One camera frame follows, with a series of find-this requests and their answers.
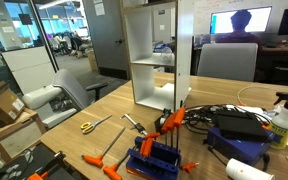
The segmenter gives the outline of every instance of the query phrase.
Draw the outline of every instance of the white roll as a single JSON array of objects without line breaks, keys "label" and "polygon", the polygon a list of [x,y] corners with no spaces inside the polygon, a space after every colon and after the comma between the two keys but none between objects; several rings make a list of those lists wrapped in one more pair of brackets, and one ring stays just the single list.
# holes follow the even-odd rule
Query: white roll
[{"label": "white roll", "polygon": [[226,166],[226,174],[235,180],[274,180],[274,175],[267,174],[236,159],[230,159]]}]

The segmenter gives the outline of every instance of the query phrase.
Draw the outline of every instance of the box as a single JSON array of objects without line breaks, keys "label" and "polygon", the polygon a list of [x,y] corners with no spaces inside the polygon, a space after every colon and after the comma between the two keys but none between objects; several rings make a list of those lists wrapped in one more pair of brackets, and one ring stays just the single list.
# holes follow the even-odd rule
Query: box
[{"label": "box", "polygon": [[14,123],[0,128],[1,160],[8,163],[25,149],[36,146],[45,132],[37,112],[25,108]]},{"label": "box", "polygon": [[13,123],[24,108],[24,103],[8,85],[0,82],[0,128]]},{"label": "box", "polygon": [[87,53],[87,57],[88,57],[88,60],[90,62],[90,66],[91,66],[92,72],[97,72],[98,68],[97,68],[97,64],[96,64],[94,51],[88,52]]}]

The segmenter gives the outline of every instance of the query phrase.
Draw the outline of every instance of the white shelf unit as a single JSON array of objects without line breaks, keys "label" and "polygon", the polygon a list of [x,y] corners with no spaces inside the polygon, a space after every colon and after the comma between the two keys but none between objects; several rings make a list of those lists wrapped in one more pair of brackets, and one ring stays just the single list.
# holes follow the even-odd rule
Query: white shelf unit
[{"label": "white shelf unit", "polygon": [[[175,111],[189,93],[194,1],[161,0],[140,3],[143,1],[121,0],[134,101],[160,110],[168,108]],[[171,8],[175,8],[176,12],[176,52],[171,60],[163,60],[160,53],[152,51],[152,12]],[[172,68],[173,84],[155,87],[154,67]]]}]

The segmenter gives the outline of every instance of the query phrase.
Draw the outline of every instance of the pump bottle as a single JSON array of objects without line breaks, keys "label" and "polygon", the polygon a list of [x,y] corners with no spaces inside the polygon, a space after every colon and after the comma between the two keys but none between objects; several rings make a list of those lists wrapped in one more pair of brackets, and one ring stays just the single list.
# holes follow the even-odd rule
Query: pump bottle
[{"label": "pump bottle", "polygon": [[275,149],[284,149],[288,142],[288,93],[277,92],[276,96],[279,98],[274,103],[278,104],[282,100],[285,100],[285,104],[281,107],[281,112],[272,118],[272,122],[269,125],[269,130],[276,135],[271,143],[271,147]]}]

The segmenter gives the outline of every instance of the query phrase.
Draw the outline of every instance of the orange-handled scissors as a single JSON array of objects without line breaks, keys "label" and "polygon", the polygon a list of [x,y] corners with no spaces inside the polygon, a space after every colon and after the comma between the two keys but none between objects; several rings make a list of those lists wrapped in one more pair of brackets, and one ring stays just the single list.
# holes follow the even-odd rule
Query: orange-handled scissors
[{"label": "orange-handled scissors", "polygon": [[82,129],[83,134],[88,134],[88,133],[92,132],[97,125],[101,124],[103,121],[107,120],[111,116],[112,115],[108,115],[101,120],[98,120],[95,122],[86,122],[86,123],[82,124],[81,129]]}]

